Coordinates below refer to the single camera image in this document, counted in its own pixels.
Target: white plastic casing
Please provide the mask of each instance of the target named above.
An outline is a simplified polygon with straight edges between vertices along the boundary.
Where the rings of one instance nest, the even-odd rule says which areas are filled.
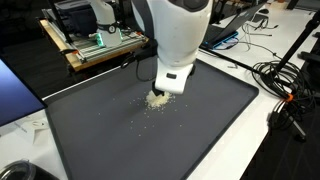
[[[167,0],[148,0],[158,42],[158,69],[155,87],[161,91],[182,94],[196,60],[210,16],[212,1],[197,12],[189,12]],[[144,29],[141,16],[133,5],[136,20]],[[167,77],[175,74],[176,79]]]
[[[98,24],[113,24],[115,20],[113,8],[110,4],[106,3],[104,0],[88,0],[90,5],[96,15]],[[120,29],[116,28],[116,32],[110,34],[108,31],[101,29],[97,30],[97,33],[101,34],[101,38],[106,47],[114,47],[121,44],[121,33]]]

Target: monitor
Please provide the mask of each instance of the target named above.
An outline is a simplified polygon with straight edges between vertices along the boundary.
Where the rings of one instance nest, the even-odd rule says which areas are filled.
[[[0,59],[0,127],[45,107],[31,88]]]

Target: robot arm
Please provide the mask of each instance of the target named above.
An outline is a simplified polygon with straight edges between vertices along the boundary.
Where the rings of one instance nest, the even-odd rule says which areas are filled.
[[[211,0],[132,0],[135,18],[158,42],[155,88],[182,94],[209,24]]]
[[[99,46],[113,47],[121,44],[120,29],[116,25],[111,0],[87,0],[97,18]]]

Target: laptop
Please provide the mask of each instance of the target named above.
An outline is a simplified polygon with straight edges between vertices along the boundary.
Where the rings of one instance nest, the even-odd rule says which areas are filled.
[[[220,28],[209,24],[204,40],[202,42],[202,46],[214,49],[218,47],[221,43],[236,37],[238,35],[237,30],[246,21],[251,19],[264,4],[265,3],[261,3],[254,7],[249,7],[241,10],[239,9],[235,17],[225,28]]]

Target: desk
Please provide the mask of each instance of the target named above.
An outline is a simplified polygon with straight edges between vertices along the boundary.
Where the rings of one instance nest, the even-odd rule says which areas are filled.
[[[273,36],[252,36],[252,42],[269,47],[276,51],[279,56],[283,56],[311,17],[312,15],[309,15],[307,11],[270,9],[269,24],[270,26],[279,24],[279,28],[263,30],[265,33],[272,33]],[[315,42],[316,38],[309,37],[298,52],[310,51]],[[248,65],[273,60],[268,51],[260,48],[252,47],[250,51],[246,52],[246,45],[244,44],[239,44],[228,51],[221,51],[221,53]],[[257,86],[250,72],[241,67],[230,69],[228,66],[232,65],[231,63],[203,53],[199,53],[198,58],[232,76]],[[299,67],[303,64],[303,61],[296,56],[292,57],[291,62]],[[277,102],[277,98],[260,88],[260,94],[257,98],[230,126],[189,179],[239,179],[268,132],[267,116]],[[41,111],[30,116],[30,118],[45,119],[45,114]],[[2,127],[0,133],[3,133],[6,129],[10,130],[10,125]],[[49,132],[49,138],[45,138],[40,144],[33,146],[18,137],[14,132],[4,134],[0,138],[0,168],[13,161],[27,158],[58,178],[67,179],[52,135],[50,131],[47,132]]]
[[[46,33],[49,35],[49,37],[52,39],[52,41],[57,45],[59,50],[65,50],[70,49],[68,45],[61,39],[61,37],[58,35],[58,33],[49,25],[49,22],[47,20],[40,20],[41,27],[46,31]],[[75,72],[84,70],[86,68],[89,68],[91,66],[97,65],[99,63],[105,62],[109,59],[115,58],[117,56],[120,56],[122,54],[126,54],[129,52],[134,51],[137,48],[140,48],[145,43],[143,41],[140,41],[139,43],[134,43],[131,46],[127,46],[125,48],[121,48],[119,50],[114,50],[114,52],[109,53],[107,55],[103,55],[95,60],[88,61],[85,63],[81,63],[79,58],[74,54],[66,54],[66,60],[68,64],[73,68]]]

